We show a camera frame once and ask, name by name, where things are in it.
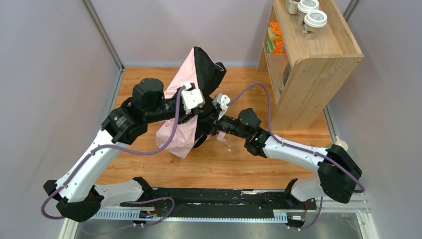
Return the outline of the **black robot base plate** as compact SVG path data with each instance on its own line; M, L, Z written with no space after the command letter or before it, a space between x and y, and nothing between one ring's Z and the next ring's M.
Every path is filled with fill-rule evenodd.
M156 188L139 199L153 207L157 216L185 219L276 219L276 212L297 210L298 215L280 218L289 226L304 224L308 211L317 209L315 199L301 202L282 190Z

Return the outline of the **pink folding umbrella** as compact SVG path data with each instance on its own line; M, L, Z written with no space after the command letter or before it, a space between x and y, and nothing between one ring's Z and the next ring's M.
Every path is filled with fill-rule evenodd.
M214 62L198 46L192 47L175 77L164 91L170 99L180 93L180 116L178 120L162 121L156 132L159 147L171 154L186 158L198 140L207 139L202 133L196 136L199 114L194 110L204 110L206 97L213 93L222 82L226 68L221 62Z

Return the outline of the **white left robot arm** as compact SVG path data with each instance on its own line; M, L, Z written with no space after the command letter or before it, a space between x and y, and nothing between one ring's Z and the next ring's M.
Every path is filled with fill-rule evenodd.
M117 156L129 152L129 146L147 132L151 123L170 120L169 134L156 150L132 150L131 154L154 155L174 144L177 130L196 118L211 92L206 84L188 80L179 83L167 97L161 80L141 80L131 97L106 117L77 163L61 178L45 182L48 200L57 202L57 219L84 222L104 207L140 199L146 191L141 178L111 185L98 185L96 181Z

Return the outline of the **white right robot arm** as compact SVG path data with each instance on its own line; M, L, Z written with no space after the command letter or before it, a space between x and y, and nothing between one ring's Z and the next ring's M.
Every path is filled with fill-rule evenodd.
M254 156L280 159L316 174L313 178L293 179L287 194L298 201L328 196L339 203L349 203L362 171L346 150L333 144L330 148L311 147L285 140L263 129L252 108L242 110L237 118L219 116L212 110L198 120L198 130L204 135L227 133L245 140L244 147Z

